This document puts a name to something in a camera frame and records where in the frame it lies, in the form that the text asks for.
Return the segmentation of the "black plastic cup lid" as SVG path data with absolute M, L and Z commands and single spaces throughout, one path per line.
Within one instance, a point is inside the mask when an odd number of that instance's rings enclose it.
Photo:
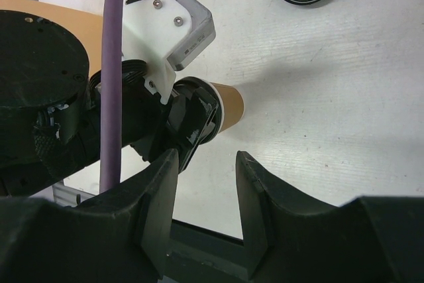
M 223 122 L 223 103 L 212 84 L 186 77 L 174 84 L 167 128 L 180 143 L 205 144 L 218 134 Z

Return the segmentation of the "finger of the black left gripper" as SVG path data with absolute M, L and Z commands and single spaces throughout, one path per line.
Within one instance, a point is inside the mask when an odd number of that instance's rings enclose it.
M 219 100 L 205 86 L 174 87 L 174 142 L 179 156 L 179 172 L 183 172 L 198 146 L 217 132 Z

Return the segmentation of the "brown paper coffee cup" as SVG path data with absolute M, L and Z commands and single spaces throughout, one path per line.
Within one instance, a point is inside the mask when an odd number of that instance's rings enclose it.
M 244 99 L 234 86 L 211 82 L 221 105 L 221 124 L 219 132 L 226 131 L 236 125 L 244 115 Z

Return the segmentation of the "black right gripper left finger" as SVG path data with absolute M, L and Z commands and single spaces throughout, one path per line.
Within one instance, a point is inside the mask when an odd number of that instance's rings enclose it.
M 1 200 L 2 282 L 156 282 L 164 275 L 178 152 L 77 207 Z

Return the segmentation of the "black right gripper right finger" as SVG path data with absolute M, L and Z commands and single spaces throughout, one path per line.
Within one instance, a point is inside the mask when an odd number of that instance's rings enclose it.
M 238 152 L 236 180 L 253 282 L 422 282 L 423 199 L 356 198 L 340 207 Z

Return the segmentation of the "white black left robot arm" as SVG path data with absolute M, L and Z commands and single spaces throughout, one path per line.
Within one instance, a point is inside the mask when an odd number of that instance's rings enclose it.
M 99 76 L 64 27 L 1 12 L 1 281 L 156 282 L 164 275 L 178 174 L 219 131 L 215 92 L 178 81 L 167 104 L 127 60 L 122 144 L 148 167 L 75 207 L 35 197 L 100 155 Z

